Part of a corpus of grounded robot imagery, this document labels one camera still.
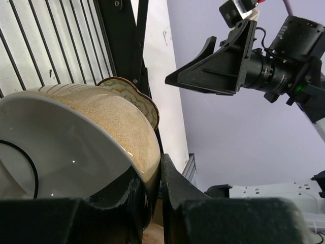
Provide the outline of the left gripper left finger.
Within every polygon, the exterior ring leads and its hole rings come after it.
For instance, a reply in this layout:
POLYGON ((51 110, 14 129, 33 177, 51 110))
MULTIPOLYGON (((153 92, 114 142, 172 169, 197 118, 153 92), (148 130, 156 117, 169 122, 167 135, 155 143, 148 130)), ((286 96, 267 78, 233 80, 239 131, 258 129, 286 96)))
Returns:
POLYGON ((108 207, 78 198, 2 200, 1 243, 141 243, 141 180, 120 177, 108 193, 108 207))

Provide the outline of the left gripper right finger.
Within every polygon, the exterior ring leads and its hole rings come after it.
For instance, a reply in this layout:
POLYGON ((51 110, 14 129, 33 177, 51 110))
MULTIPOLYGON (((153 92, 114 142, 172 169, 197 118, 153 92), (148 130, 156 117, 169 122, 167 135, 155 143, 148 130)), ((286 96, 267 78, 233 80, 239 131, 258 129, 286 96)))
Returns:
POLYGON ((161 157, 165 243, 313 243, 302 214, 279 198, 211 198, 161 157))

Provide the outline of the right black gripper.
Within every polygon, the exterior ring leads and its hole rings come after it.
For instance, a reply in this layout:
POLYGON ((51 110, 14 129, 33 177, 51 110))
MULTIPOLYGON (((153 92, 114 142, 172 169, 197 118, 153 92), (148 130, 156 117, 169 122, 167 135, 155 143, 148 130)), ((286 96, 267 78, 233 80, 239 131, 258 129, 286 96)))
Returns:
POLYGON ((215 50, 209 37, 201 52, 165 78, 165 84, 205 94, 232 96, 240 87, 282 95, 292 80, 291 66, 252 50, 255 21, 244 19, 215 50))

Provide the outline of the beige plain bowl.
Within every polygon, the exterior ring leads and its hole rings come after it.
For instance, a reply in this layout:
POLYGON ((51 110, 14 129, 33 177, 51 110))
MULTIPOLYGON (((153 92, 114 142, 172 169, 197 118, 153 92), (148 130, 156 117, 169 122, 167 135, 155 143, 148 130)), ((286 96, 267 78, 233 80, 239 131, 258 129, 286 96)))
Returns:
POLYGON ((159 162, 148 119, 106 88, 58 84, 1 99, 2 199, 86 199, 132 169, 148 226, 159 162))

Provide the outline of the white scalloped patterned bowl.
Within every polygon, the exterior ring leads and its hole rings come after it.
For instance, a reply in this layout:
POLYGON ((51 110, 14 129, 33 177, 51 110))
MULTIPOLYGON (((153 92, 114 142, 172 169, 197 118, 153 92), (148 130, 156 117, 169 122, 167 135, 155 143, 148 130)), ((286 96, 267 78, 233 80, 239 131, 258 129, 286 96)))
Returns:
POLYGON ((159 110, 147 95, 141 93, 129 80, 122 77, 109 77, 100 81, 97 86, 108 89, 136 106, 147 118, 156 131, 159 125, 159 110))

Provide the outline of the pink floral bowl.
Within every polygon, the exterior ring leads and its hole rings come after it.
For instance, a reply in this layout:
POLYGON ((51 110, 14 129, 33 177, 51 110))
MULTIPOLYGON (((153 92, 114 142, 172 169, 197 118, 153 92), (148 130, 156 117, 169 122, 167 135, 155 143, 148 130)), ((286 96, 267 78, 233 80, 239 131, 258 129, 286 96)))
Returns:
POLYGON ((164 228, 163 226, 151 223, 144 231, 142 244, 164 244, 164 228))

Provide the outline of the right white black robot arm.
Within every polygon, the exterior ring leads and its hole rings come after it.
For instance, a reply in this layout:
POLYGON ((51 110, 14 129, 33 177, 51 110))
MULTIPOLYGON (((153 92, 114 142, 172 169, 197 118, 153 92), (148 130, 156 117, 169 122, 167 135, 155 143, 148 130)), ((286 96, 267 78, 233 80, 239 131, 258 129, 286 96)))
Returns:
POLYGON ((256 21, 238 21, 218 49, 216 38, 208 38, 201 52, 165 83, 222 96, 254 89, 270 103, 286 94, 287 104, 298 105, 324 137, 324 26, 288 16, 270 47, 254 48, 257 29, 256 21))

